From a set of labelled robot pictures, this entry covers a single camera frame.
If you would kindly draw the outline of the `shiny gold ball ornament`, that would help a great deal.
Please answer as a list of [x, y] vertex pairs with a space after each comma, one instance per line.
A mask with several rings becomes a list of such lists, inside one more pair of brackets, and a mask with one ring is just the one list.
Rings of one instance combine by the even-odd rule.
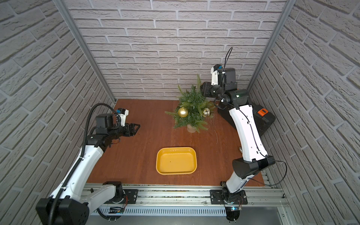
[[211, 116], [211, 110], [209, 109], [209, 108], [204, 108], [203, 110], [202, 110], [202, 116], [203, 117], [210, 117]]

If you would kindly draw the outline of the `matte gold ball ornament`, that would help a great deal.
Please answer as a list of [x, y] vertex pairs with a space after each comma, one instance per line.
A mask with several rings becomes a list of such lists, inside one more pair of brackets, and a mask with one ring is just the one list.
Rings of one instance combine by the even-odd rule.
[[181, 107], [179, 108], [178, 110], [178, 115], [181, 117], [181, 118], [185, 118], [188, 116], [188, 109], [184, 108], [184, 107]]

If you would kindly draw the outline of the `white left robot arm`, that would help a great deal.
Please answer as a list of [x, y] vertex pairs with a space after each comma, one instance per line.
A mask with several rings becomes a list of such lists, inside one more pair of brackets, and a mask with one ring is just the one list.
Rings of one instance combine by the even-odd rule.
[[95, 134], [86, 137], [85, 147], [80, 149], [76, 162], [48, 198], [42, 198], [36, 205], [37, 214], [44, 225], [84, 225], [89, 216], [107, 201], [121, 202], [125, 197], [119, 181], [108, 181], [86, 197], [83, 188], [97, 161], [120, 137], [132, 137], [140, 128], [139, 124], [126, 123], [128, 110], [116, 111], [113, 115], [100, 114], [96, 117]]

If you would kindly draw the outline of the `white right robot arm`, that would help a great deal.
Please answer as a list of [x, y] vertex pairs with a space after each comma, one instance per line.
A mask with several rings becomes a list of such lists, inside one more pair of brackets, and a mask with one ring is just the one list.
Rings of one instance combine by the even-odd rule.
[[216, 64], [211, 69], [211, 82], [201, 85], [205, 97], [214, 98], [218, 113], [236, 128], [241, 142], [242, 157], [232, 162], [233, 173], [223, 184], [226, 201], [234, 201], [246, 183], [263, 169], [275, 164], [262, 144], [254, 112], [245, 89], [238, 89], [234, 68]]

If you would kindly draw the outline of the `small green christmas tree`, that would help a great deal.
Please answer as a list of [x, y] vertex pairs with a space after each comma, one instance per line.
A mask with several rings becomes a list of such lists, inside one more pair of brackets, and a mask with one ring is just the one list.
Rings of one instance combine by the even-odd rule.
[[[173, 118], [174, 128], [190, 127], [197, 133], [202, 130], [208, 130], [207, 121], [213, 118], [215, 106], [202, 95], [200, 90], [201, 85], [200, 75], [196, 75], [196, 84], [191, 85], [189, 89], [185, 90], [180, 86], [178, 87], [180, 96], [178, 96], [179, 103], [177, 107], [172, 112], [165, 112], [165, 114], [170, 115]], [[188, 116], [185, 118], [181, 118], [178, 115], [178, 110], [181, 107], [188, 109]], [[209, 108], [211, 110], [210, 117], [202, 116], [204, 108]]]

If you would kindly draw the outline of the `yellow plastic tray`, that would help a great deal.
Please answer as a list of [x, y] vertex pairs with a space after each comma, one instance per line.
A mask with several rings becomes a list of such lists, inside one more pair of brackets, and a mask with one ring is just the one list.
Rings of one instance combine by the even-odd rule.
[[197, 154], [191, 147], [162, 148], [157, 153], [156, 170], [161, 175], [187, 175], [197, 169]]

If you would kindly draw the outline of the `black plastic tool case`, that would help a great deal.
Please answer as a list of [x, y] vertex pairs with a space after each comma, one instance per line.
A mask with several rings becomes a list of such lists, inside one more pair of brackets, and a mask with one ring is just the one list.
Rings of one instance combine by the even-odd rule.
[[[234, 129], [236, 129], [235, 123], [229, 114], [229, 107], [221, 105], [221, 108], [217, 109], [217, 112], [223, 117]], [[257, 131], [261, 137], [266, 130], [274, 123], [276, 117], [274, 114], [265, 109], [262, 105], [253, 104], [253, 115], [256, 124]]]

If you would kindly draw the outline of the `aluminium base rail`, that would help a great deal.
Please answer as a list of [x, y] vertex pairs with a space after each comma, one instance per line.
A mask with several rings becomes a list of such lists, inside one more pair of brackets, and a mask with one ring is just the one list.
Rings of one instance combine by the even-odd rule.
[[107, 201], [99, 211], [113, 216], [225, 216], [247, 207], [274, 208], [284, 213], [290, 206], [280, 188], [247, 187], [233, 202], [221, 196], [220, 186], [124, 184], [127, 198]]

